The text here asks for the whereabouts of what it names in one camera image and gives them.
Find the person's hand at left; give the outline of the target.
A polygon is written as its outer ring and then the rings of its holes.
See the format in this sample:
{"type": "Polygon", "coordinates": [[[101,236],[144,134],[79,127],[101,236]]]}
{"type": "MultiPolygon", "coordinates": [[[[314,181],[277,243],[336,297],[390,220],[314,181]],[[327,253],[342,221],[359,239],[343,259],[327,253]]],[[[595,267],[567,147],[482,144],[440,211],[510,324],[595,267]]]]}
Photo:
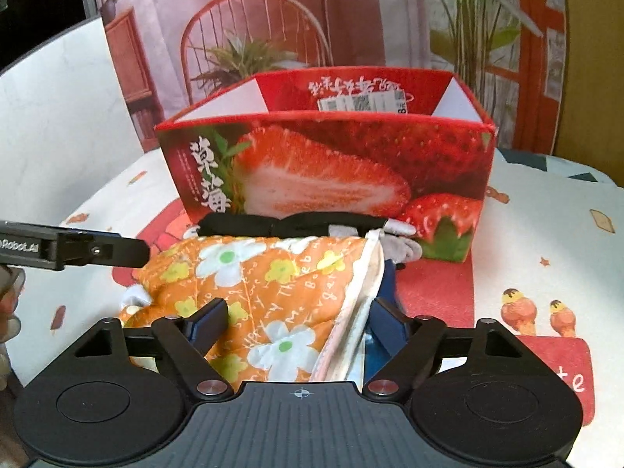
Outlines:
{"type": "Polygon", "coordinates": [[[15,338],[21,331],[21,321],[16,316],[18,299],[25,282],[24,270],[2,264],[0,267],[0,343],[1,343],[1,376],[0,390],[7,386],[12,367],[6,352],[6,343],[15,338]]]}

